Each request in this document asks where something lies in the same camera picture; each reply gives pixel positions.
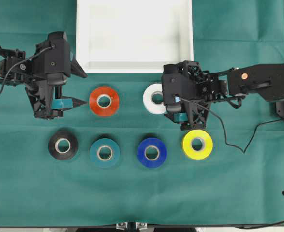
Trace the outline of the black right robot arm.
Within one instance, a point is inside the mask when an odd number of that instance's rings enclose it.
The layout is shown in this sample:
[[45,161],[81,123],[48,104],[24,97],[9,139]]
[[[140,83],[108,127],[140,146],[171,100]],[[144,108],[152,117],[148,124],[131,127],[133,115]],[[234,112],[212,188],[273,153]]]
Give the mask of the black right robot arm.
[[161,78],[165,117],[181,130],[204,129],[211,105],[227,102],[235,109],[250,93],[276,103],[284,120],[284,63],[257,64],[214,72],[201,69],[199,62],[164,65]]

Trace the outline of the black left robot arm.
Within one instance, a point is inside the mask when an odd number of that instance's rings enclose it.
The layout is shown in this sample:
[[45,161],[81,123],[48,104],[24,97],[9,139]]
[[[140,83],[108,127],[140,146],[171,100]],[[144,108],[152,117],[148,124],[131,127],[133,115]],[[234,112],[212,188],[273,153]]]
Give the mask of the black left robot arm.
[[64,31],[50,33],[29,58],[24,51],[0,45],[0,85],[24,85],[35,118],[62,117],[64,111],[86,104],[63,95],[63,86],[71,75],[87,77],[71,53]]

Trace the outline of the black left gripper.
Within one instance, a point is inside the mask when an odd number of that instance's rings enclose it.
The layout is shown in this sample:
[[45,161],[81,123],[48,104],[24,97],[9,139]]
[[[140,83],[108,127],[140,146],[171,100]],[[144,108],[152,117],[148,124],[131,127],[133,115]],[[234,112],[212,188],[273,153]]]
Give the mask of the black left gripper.
[[52,32],[47,39],[36,45],[32,59],[31,82],[25,90],[34,111],[34,117],[52,119],[63,116],[60,110],[80,107],[84,100],[65,97],[53,100],[54,90],[62,89],[70,74],[87,78],[87,74],[75,57],[71,60],[70,45],[64,31]]

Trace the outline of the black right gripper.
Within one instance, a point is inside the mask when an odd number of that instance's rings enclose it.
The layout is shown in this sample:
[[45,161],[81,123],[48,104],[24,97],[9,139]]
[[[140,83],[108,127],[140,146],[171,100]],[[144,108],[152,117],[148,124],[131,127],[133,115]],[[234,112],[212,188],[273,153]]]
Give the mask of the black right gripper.
[[210,103],[198,90],[198,82],[204,81],[199,75],[202,70],[198,62],[183,61],[163,66],[161,77],[164,116],[173,123],[180,124],[182,131],[204,129]]

